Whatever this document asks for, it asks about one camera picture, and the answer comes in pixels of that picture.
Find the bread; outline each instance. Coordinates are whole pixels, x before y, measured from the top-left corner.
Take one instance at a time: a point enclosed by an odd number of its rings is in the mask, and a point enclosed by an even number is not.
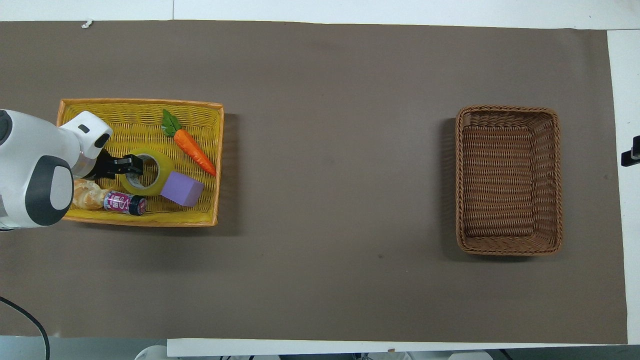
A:
[[[85,179],[74,180],[74,205],[81,209],[101,209],[104,197],[109,190],[103,190],[98,184]]]

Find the yellow tape roll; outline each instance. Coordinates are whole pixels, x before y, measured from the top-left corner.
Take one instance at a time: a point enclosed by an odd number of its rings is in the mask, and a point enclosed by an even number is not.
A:
[[[167,155],[145,147],[135,149],[129,152],[129,154],[139,157],[145,163],[148,161],[155,162],[158,167],[157,176],[151,185],[143,186],[136,174],[120,174],[118,178],[122,186],[133,195],[160,195],[166,180],[169,178],[169,174],[173,171],[173,161],[171,161]]]

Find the carrot leaf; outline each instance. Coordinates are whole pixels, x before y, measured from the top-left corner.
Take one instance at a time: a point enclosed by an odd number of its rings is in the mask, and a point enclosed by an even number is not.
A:
[[[173,136],[176,131],[182,129],[178,118],[173,116],[167,109],[163,109],[162,114],[162,131],[166,136]]]

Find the toy carrot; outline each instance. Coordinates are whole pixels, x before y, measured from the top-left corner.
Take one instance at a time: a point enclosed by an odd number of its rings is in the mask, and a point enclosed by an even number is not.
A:
[[[213,166],[211,160],[202,151],[196,140],[193,139],[185,129],[180,126],[178,118],[173,116],[166,109],[162,110],[162,131],[166,136],[173,137],[173,141],[184,151],[193,161],[202,168],[202,170],[216,175],[216,167]]]

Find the purple block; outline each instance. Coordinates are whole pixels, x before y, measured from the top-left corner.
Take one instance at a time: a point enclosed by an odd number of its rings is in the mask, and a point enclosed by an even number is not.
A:
[[[182,206],[195,206],[204,184],[179,172],[171,172],[160,195]]]

